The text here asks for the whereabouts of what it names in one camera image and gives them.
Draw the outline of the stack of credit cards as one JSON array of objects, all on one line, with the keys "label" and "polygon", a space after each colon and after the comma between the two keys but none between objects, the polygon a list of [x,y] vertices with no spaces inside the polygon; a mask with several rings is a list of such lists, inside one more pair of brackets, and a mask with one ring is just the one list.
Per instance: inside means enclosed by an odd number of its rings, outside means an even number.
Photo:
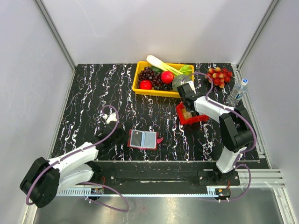
[{"label": "stack of credit cards", "polygon": [[181,111],[185,120],[191,119],[196,116],[196,113],[191,113],[187,111],[185,108],[183,108]]}]

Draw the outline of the red card holder wallet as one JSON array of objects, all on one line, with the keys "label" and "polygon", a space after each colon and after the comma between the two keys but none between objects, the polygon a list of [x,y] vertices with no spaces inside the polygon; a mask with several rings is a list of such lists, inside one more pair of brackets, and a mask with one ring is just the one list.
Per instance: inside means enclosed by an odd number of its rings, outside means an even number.
[{"label": "red card holder wallet", "polygon": [[130,144],[132,130],[135,130],[135,129],[130,129],[130,131],[129,131],[128,147],[130,147],[130,148],[136,148],[136,149],[140,149],[140,150],[156,150],[158,144],[160,144],[164,139],[163,137],[159,138],[157,132],[141,131],[142,132],[142,144],[140,147],[135,147]]}]

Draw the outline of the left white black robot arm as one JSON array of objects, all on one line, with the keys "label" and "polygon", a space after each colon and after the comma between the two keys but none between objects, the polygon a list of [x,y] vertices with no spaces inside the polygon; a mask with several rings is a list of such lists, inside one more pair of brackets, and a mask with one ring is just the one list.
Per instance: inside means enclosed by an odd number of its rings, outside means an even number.
[{"label": "left white black robot arm", "polygon": [[83,182],[99,183],[101,172],[94,161],[125,140],[119,114],[114,112],[107,117],[104,130],[76,149],[48,160],[37,158],[20,183],[26,205],[43,208],[69,187]]}]

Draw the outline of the red plastic card bin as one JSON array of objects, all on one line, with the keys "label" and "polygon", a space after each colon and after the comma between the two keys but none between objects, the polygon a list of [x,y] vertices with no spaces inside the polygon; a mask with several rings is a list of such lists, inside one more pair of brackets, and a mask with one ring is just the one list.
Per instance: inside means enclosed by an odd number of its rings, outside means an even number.
[{"label": "red plastic card bin", "polygon": [[196,115],[193,116],[190,112],[188,112],[183,103],[181,102],[179,105],[176,106],[176,112],[182,125],[192,125],[198,122],[206,122],[209,120],[209,117],[206,115]]}]

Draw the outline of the black VIP credit card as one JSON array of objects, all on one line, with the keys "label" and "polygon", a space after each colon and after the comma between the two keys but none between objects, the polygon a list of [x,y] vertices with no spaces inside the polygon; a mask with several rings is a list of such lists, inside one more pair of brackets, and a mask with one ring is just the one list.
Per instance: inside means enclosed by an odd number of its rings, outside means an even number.
[{"label": "black VIP credit card", "polygon": [[142,132],[132,130],[130,144],[135,147],[140,147],[142,144]]}]

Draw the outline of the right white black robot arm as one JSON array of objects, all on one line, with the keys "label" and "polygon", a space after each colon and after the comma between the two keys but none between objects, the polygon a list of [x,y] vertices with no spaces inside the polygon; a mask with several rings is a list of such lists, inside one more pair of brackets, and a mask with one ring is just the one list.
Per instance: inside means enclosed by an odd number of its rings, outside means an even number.
[{"label": "right white black robot arm", "polygon": [[208,178],[222,185],[229,180],[245,150],[256,143],[256,133],[249,114],[244,107],[226,106],[196,93],[193,81],[180,85],[177,90],[187,111],[206,115],[220,125],[224,147]]}]

